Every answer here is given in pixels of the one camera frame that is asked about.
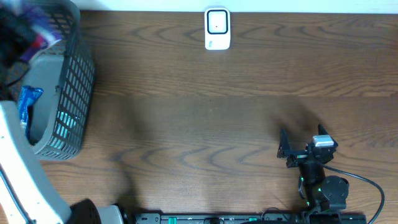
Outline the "red purple pad package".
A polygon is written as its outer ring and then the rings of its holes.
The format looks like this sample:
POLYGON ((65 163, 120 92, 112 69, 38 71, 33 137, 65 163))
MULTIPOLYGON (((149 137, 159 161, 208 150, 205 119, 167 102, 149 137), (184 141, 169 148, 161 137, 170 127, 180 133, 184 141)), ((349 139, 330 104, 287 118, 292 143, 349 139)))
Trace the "red purple pad package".
POLYGON ((29 27, 36 34, 35 42, 22 54, 22 61, 29 62, 62 40, 62 35, 51 26, 49 16, 39 6, 27 1, 14 1, 11 8, 17 16, 28 21, 29 27))

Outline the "blue cookie package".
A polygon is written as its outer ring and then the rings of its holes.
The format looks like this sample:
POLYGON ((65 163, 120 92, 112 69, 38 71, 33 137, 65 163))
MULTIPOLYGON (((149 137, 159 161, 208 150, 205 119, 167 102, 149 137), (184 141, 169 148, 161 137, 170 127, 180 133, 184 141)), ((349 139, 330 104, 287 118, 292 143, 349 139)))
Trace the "blue cookie package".
POLYGON ((30 127, 32 121, 32 109, 38 99, 42 96, 44 90, 42 88, 34 88, 24 85, 21 88, 18 101, 19 121, 21 128, 28 141, 30 141, 30 127))

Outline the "teal wet wipes pack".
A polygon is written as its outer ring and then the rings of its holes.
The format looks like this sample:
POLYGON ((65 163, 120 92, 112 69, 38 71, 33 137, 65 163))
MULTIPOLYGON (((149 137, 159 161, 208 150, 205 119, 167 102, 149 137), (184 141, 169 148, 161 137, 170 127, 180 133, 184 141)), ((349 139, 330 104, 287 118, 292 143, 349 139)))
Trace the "teal wet wipes pack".
POLYGON ((69 135, 71 135, 75 126, 76 121, 70 114, 58 111, 55 120, 55 129, 49 146, 62 150, 66 146, 69 135))

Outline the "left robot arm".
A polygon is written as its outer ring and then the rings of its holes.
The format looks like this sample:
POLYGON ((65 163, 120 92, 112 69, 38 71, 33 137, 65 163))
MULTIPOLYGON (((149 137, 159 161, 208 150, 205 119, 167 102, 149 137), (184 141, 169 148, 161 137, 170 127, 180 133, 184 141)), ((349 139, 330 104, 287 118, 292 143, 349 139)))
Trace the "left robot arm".
POLYGON ((1 2, 1 206, 9 223, 126 223, 117 205, 69 205, 42 160, 81 150, 95 66, 71 1, 1 2))

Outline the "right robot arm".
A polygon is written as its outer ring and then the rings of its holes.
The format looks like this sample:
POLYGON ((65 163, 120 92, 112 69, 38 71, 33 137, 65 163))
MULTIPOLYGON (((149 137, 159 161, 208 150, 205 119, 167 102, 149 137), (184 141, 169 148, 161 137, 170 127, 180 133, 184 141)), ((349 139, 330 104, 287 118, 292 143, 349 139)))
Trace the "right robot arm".
POLYGON ((346 208, 349 183, 336 175, 327 176, 324 171, 337 147, 322 125, 318 125, 318 134, 302 150, 292 149, 286 131, 280 130, 277 157, 287 159, 288 168, 300 170, 298 191, 308 205, 308 210, 300 214, 304 223, 341 222, 339 212, 346 208))

